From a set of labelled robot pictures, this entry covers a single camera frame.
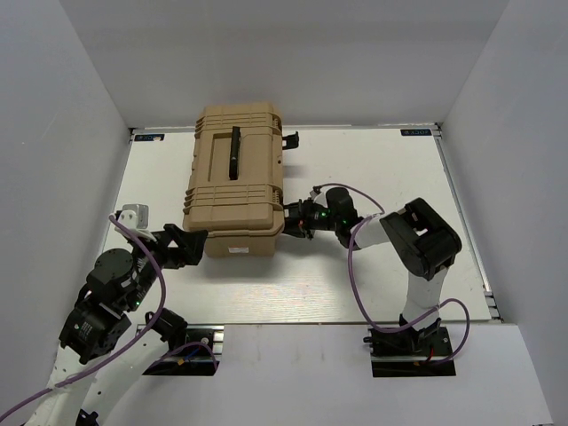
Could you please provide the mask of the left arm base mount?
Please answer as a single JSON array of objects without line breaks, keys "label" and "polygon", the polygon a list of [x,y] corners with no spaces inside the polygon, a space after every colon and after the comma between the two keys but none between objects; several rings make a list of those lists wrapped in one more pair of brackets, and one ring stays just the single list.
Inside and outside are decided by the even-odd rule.
[{"label": "left arm base mount", "polygon": [[167,356],[156,360],[143,375],[213,376],[217,369],[212,351],[220,366],[225,327],[223,325],[189,325],[185,332],[168,342]]}]

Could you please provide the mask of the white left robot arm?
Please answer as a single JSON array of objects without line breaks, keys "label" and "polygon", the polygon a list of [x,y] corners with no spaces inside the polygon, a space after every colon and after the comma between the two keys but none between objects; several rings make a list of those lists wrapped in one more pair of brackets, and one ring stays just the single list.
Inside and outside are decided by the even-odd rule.
[{"label": "white left robot arm", "polygon": [[161,296],[145,327],[122,348],[129,315],[155,282],[166,288],[163,270],[197,265],[206,231],[186,232],[173,224],[149,232],[122,210],[109,219],[132,246],[103,252],[79,291],[59,335],[59,348],[30,425],[102,425],[134,382],[153,364],[189,347],[187,323],[165,308]]}]

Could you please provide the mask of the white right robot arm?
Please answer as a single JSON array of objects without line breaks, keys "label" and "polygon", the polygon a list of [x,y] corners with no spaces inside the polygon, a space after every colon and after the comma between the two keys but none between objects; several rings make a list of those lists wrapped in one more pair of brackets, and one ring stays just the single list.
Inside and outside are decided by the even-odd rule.
[{"label": "white right robot arm", "polygon": [[[403,209],[361,216],[351,198],[354,188],[324,184],[306,200],[284,206],[284,233],[312,239],[317,231],[331,232],[347,249],[347,268],[357,306],[370,326],[367,343],[378,356],[430,356],[440,335],[439,310],[446,275],[462,251],[457,232],[422,198]],[[373,321],[360,297],[354,273],[356,251],[390,244],[408,272],[406,301],[398,325]]]}]

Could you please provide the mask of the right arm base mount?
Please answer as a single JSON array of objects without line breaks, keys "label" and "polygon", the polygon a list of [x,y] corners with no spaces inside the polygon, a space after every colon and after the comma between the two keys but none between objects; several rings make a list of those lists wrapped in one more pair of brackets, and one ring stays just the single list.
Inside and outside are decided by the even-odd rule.
[{"label": "right arm base mount", "polygon": [[398,334],[380,334],[370,328],[363,338],[370,349],[374,378],[416,378],[456,376],[452,360],[442,360],[453,354],[446,327],[415,343],[406,330]]}]

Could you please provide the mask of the tan plastic toolbox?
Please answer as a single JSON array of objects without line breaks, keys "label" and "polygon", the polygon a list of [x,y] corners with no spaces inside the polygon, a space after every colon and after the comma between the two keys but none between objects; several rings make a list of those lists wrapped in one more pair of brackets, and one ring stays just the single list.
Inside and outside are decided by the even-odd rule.
[{"label": "tan plastic toolbox", "polygon": [[211,258],[273,256],[285,226],[280,111],[270,102],[207,106],[194,127],[185,231]]}]

